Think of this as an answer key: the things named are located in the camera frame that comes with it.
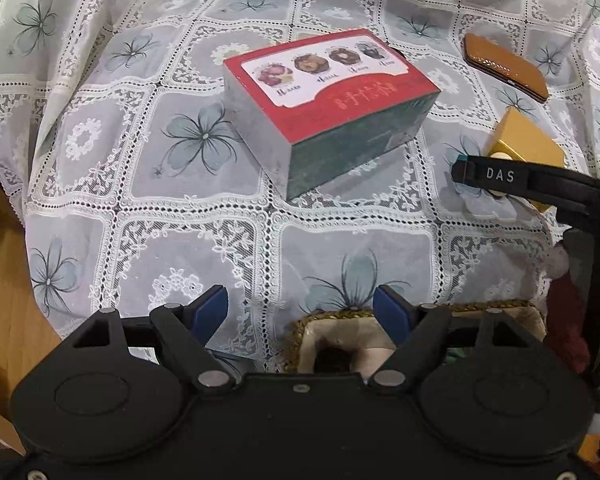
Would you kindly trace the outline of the woven basket with liner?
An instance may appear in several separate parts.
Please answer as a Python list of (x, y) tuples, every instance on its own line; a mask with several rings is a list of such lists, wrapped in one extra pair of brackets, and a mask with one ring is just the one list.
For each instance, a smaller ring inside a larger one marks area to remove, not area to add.
[[(448, 304), (456, 318), (480, 318), (489, 309), (511, 316), (536, 339), (546, 335), (542, 313), (527, 300), (489, 301), (482, 304)], [(317, 312), (294, 322), (287, 338), (284, 371), (316, 374), (318, 354), (332, 349), (344, 357), (346, 372), (367, 378), (396, 350), (396, 344), (370, 309)]]

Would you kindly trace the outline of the red green tea box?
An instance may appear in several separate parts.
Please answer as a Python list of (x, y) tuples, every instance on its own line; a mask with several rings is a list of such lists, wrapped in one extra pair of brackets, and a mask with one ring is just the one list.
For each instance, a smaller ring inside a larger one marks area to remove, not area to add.
[(228, 58), (224, 107), (284, 200), (410, 142), (439, 88), (367, 29)]

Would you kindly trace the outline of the floral lace sofa cover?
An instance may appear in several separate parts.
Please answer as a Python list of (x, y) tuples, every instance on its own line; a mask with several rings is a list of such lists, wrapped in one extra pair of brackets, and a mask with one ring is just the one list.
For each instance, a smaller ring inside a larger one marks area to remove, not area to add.
[[(230, 126), (223, 63), (365, 28), (440, 90), (416, 138), (290, 202)], [(540, 103), (465, 61), (471, 32), (543, 74)], [(509, 107), (600, 178), (600, 0), (0, 0), (0, 182), (61, 335), (224, 285), (212, 349), (269, 370), (316, 309), (534, 299), (554, 214), (452, 182)]]

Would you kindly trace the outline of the gold cardboard box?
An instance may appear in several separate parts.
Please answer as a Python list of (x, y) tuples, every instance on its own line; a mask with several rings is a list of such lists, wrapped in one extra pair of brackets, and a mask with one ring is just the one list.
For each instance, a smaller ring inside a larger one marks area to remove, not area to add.
[(482, 154), (560, 168), (565, 162), (562, 148), (515, 107), (506, 110)]

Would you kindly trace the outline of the dark red cloth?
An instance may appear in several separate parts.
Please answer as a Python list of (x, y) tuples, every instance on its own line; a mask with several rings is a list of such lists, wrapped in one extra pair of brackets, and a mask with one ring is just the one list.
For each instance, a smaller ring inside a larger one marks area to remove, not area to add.
[(548, 253), (545, 271), (550, 279), (550, 289), (546, 296), (544, 347), (573, 373), (582, 374), (591, 359), (582, 337), (584, 303), (571, 281), (569, 255), (562, 242)]

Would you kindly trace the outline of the brown leather case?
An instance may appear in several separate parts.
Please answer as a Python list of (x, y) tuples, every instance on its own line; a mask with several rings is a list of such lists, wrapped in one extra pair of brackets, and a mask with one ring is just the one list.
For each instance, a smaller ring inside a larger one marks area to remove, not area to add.
[(543, 74), (532, 63), (483, 36), (468, 32), (463, 39), (465, 61), (501, 82), (527, 93), (540, 103), (548, 100)]

